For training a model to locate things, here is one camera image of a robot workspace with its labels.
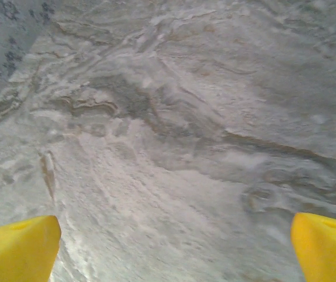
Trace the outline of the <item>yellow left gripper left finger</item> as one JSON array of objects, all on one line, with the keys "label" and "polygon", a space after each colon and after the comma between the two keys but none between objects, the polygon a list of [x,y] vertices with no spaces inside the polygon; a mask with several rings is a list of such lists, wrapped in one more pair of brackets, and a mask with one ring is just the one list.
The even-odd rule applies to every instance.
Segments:
[{"label": "yellow left gripper left finger", "polygon": [[53,215],[0,226],[0,282],[48,282],[60,239]]}]

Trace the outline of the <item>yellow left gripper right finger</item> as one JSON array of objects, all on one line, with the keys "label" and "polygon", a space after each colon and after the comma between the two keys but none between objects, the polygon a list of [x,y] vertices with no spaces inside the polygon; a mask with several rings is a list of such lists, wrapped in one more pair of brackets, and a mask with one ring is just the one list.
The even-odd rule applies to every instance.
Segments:
[{"label": "yellow left gripper right finger", "polygon": [[291,242],[306,282],[336,282],[336,219],[297,213]]}]

